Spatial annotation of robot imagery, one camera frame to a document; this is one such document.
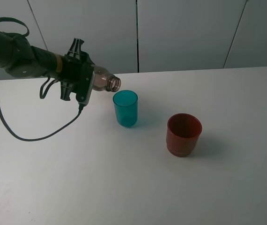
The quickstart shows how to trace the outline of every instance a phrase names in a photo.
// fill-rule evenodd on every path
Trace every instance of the cup rim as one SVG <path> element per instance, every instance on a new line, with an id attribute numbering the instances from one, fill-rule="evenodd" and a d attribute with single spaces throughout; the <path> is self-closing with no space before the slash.
<path id="1" fill-rule="evenodd" d="M 115 96 L 116 96 L 117 94 L 123 92 L 123 91 L 129 91 L 129 92 L 132 92 L 133 94 L 135 94 L 136 97 L 137 97 L 136 101 L 133 102 L 133 103 L 131 103 L 130 105 L 118 105 L 118 104 L 115 102 L 115 100 L 114 100 L 114 99 L 115 99 Z M 137 101 L 138 101 L 138 95 L 137 95 L 134 91 L 132 91 L 132 90 L 121 90 L 121 91 L 118 91 L 118 92 L 117 92 L 116 94 L 114 94 L 114 96 L 113 96 L 113 103 L 114 103 L 115 105 L 119 106 L 119 107 L 129 107 L 129 106 L 131 106 L 131 105 L 134 105 Z"/>
<path id="2" fill-rule="evenodd" d="M 196 120 L 197 122 L 198 122 L 198 124 L 200 125 L 200 131 L 196 134 L 196 135 L 194 135 L 193 137 L 181 137 L 181 136 L 178 136 L 177 134 L 175 134 L 175 133 L 173 133 L 173 131 L 170 129 L 170 121 L 171 121 L 171 119 L 173 119 L 174 117 L 178 117 L 178 116 L 189 116 L 189 117 L 192 117 L 194 120 Z M 199 119 L 197 119 L 196 117 L 194 117 L 193 115 L 191 115 L 191 114 L 187 114 L 187 113 L 177 113 L 177 114 L 175 114 L 175 115 L 173 115 L 173 116 L 171 116 L 170 118 L 169 118 L 169 120 L 168 120 L 168 123 L 167 123 L 167 126 L 168 126 L 168 130 L 173 134 L 173 135 L 175 135 L 176 137 L 179 137 L 179 138 L 183 138 L 183 139 L 193 139 L 193 138 L 195 138 L 195 137 L 198 137 L 201 133 L 202 133 L 202 124 L 201 124 L 201 122 L 199 121 Z"/>

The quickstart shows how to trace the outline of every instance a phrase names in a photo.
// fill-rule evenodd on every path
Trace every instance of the clear plastic bottle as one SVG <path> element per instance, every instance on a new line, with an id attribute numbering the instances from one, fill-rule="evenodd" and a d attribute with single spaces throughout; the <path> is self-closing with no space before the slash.
<path id="1" fill-rule="evenodd" d="M 111 74 L 107 69 L 92 65 L 94 67 L 95 79 L 93 90 L 96 91 L 111 91 L 117 92 L 121 86 L 121 80 L 114 74 Z"/>

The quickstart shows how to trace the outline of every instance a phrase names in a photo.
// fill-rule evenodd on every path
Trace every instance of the bottle neck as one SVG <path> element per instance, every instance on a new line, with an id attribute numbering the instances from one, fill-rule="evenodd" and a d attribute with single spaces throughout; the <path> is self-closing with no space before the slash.
<path id="1" fill-rule="evenodd" d="M 113 75 L 107 80 L 105 85 L 105 90 L 116 92 L 120 89 L 120 86 L 121 86 L 121 80 Z"/>

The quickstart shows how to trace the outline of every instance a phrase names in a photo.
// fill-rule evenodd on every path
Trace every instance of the red cup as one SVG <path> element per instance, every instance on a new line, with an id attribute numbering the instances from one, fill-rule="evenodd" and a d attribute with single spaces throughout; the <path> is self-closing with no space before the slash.
<path id="1" fill-rule="evenodd" d="M 178 157 L 188 156 L 202 132 L 200 121 L 189 114 L 180 113 L 168 120 L 167 148 Z"/>

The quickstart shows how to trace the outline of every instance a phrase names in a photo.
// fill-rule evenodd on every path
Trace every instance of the blue plastic cup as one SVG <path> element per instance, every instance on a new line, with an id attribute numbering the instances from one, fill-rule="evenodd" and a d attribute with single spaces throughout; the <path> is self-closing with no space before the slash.
<path id="1" fill-rule="evenodd" d="M 138 120 L 138 96 L 131 90 L 122 90 L 113 97 L 117 121 L 126 128 Z"/>

